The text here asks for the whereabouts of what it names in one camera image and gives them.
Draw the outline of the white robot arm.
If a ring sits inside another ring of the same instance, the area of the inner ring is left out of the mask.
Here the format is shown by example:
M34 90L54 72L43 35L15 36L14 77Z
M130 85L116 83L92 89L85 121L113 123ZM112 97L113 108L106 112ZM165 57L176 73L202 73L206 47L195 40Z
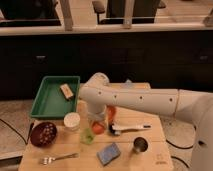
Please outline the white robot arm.
M190 171L213 171L213 93L182 89L114 88L95 73L80 88L88 114L99 119L105 106L175 117L196 127Z

